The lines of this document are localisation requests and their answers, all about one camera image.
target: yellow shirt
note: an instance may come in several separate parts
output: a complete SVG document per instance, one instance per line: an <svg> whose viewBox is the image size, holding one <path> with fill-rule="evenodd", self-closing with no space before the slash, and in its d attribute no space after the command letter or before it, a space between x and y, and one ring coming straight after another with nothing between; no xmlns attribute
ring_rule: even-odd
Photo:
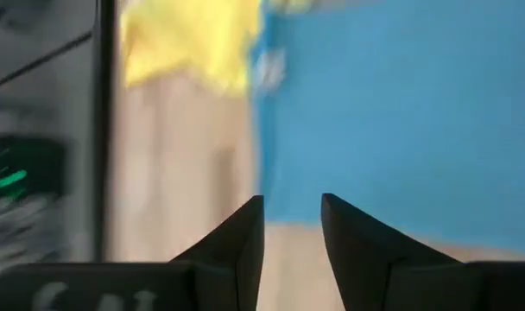
<svg viewBox="0 0 525 311"><path fill-rule="evenodd" d="M259 0L141 0L121 15L124 81L191 67L221 92L244 96Z"/></svg>

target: blue surface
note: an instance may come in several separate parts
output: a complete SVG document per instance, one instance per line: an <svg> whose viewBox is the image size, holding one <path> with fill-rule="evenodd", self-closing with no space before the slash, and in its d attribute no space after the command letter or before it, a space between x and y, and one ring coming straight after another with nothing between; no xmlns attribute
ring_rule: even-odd
<svg viewBox="0 0 525 311"><path fill-rule="evenodd" d="M423 238L525 251L525 0L382 0L271 37L270 221L317 223L332 192Z"/></svg>

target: black object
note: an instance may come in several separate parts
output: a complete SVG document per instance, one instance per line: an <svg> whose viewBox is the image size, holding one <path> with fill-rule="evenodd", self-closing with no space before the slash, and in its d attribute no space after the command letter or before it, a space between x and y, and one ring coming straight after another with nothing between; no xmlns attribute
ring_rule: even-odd
<svg viewBox="0 0 525 311"><path fill-rule="evenodd" d="M525 311L525 262L461 263L333 194L322 226L347 311Z"/></svg>
<svg viewBox="0 0 525 311"><path fill-rule="evenodd" d="M263 266L255 196L169 263L32 263L0 273L0 311L255 311Z"/></svg>
<svg viewBox="0 0 525 311"><path fill-rule="evenodd" d="M66 157L67 146L61 141L0 135L0 198L62 196L66 190Z"/></svg>

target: blurred background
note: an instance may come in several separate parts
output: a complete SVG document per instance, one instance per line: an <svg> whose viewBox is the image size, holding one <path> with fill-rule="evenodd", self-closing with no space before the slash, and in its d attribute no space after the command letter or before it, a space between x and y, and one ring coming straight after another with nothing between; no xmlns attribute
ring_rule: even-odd
<svg viewBox="0 0 525 311"><path fill-rule="evenodd" d="M329 192L461 260L525 260L524 0L117 7L105 259L168 261L264 194L259 308L341 310ZM0 1L0 136L66 150L64 191L0 208L45 206L64 261L96 259L95 13ZM2 241L0 268L32 260Z"/></svg>

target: green light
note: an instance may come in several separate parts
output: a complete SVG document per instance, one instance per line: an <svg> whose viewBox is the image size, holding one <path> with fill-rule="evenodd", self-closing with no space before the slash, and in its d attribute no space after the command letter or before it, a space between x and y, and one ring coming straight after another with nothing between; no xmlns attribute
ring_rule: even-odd
<svg viewBox="0 0 525 311"><path fill-rule="evenodd" d="M25 170L16 171L15 173L0 179L0 188L7 187L15 182L22 180L25 177L27 177L27 171Z"/></svg>

